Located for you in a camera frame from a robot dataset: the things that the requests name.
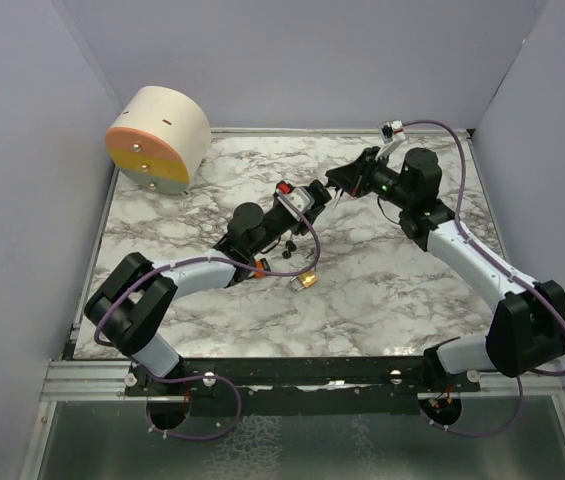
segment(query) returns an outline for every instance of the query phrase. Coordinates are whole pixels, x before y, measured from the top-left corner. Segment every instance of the white wall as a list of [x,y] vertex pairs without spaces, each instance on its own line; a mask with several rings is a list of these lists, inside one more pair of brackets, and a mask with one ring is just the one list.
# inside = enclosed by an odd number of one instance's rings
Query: white wall
[[544,9],[475,146],[511,259],[565,287],[565,0]]
[[71,324],[114,117],[50,2],[0,1],[0,480],[19,474]]
[[476,127],[544,0],[55,0],[121,103],[145,85],[214,126]]

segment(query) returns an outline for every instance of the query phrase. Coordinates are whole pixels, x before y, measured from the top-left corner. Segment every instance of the metal frame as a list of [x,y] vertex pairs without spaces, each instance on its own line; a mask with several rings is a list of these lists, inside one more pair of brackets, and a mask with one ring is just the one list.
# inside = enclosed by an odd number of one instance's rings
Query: metal frame
[[[268,128],[214,128],[212,129],[215,137],[223,136],[247,136],[247,135],[267,135],[267,136],[364,136],[377,133],[376,129],[268,129]],[[414,135],[446,135],[441,130],[433,129],[411,129],[409,133]],[[475,161],[475,152],[472,142],[466,131],[458,132],[461,138],[468,140],[471,155],[474,159],[478,177],[485,193],[487,204],[490,209],[490,201],[487,189],[480,175],[480,169]],[[78,302],[76,314],[72,324],[70,338],[77,338],[75,333],[78,331],[82,322],[82,309],[87,299],[90,283],[93,276],[95,264],[100,249],[102,234],[106,227],[106,222],[113,201],[113,194],[117,184],[119,171],[114,169],[109,189],[106,195],[102,216],[100,217],[97,236],[89,257],[88,270],[85,282],[82,286],[82,293]],[[495,216],[495,225],[498,239],[502,247],[504,258],[508,255],[504,244],[501,241],[500,231]],[[131,362],[128,360],[101,360],[101,361],[52,361],[47,370],[47,376],[43,385],[40,405],[36,416],[33,434],[24,459],[24,466],[21,471],[20,480],[31,480],[39,477],[42,467],[46,445],[51,432],[52,421],[55,414],[57,402],[71,401],[146,401],[147,397],[128,397],[125,395],[124,378],[126,377]],[[505,378],[499,374],[483,374],[480,379],[482,390],[475,393],[462,393],[460,396],[474,397],[503,397],[517,396],[517,385],[514,380]],[[560,378],[539,377],[529,374],[523,376],[525,396],[551,396],[555,406],[557,418],[559,420],[565,438],[565,381]],[[426,398],[429,394],[419,394],[419,397]],[[151,397],[152,402],[183,402],[181,396],[173,397]]]
[[31,440],[24,457],[24,465],[20,471],[20,480],[32,480],[40,475],[53,417],[55,416],[55,406],[55,402],[40,402]]

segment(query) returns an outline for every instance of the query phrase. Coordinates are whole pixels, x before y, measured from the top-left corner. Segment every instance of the white cylinder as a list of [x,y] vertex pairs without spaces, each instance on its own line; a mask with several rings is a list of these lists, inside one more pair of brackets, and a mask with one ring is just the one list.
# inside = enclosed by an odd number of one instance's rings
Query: white cylinder
[[144,87],[106,132],[106,146],[120,170],[140,185],[176,194],[192,182],[211,145],[202,109],[186,95]]

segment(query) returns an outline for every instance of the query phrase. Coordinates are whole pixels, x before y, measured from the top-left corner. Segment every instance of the marble surface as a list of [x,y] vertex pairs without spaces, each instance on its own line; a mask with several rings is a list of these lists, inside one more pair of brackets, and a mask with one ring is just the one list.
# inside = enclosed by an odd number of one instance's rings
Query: marble surface
[[[468,172],[463,220],[499,253],[495,228],[466,141]],[[353,161],[377,137],[225,137],[214,139],[187,197],[141,189],[120,175],[102,237],[91,291],[129,252],[147,258],[193,256],[225,232],[234,208],[258,202],[266,210],[281,179],[296,185],[324,180],[324,172]],[[455,205],[460,180],[450,138],[410,136],[392,156],[423,146],[438,154],[441,198]],[[160,333],[182,355],[277,357],[417,354],[458,335],[485,330],[486,304],[449,267],[422,252],[382,217],[374,196],[332,201],[315,226],[322,243],[318,282],[296,292],[289,279],[265,278],[196,293],[174,302]],[[384,204],[397,219],[398,211]],[[267,258],[274,270],[308,262],[313,240],[296,239],[289,260],[278,247]],[[93,341],[84,319],[75,358],[113,358],[115,349]]]

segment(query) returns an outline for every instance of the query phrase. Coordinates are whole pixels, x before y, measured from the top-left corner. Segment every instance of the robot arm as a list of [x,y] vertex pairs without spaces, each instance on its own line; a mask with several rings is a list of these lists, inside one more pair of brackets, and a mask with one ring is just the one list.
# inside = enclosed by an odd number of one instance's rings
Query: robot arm
[[[202,257],[164,262],[156,269],[140,253],[127,255],[85,305],[84,314],[97,328],[96,341],[104,333],[110,344],[98,343],[114,346],[164,377],[180,363],[178,353],[157,332],[171,302],[244,281],[256,266],[257,253],[287,231],[306,234],[307,223],[313,224],[329,200],[331,195],[317,180],[306,187],[280,182],[266,214],[255,203],[239,205],[227,233]],[[136,300],[132,292],[141,295]]]
[[442,170],[435,153],[411,149],[396,172],[386,166],[385,149],[367,148],[353,163],[328,171],[327,186],[357,198],[375,193],[400,207],[404,234],[455,270],[493,312],[488,333],[427,349],[424,357],[431,374],[497,370],[516,377],[564,355],[563,329],[513,279],[533,285],[565,319],[564,290],[553,281],[538,283],[517,271],[456,221],[453,211],[438,199]]

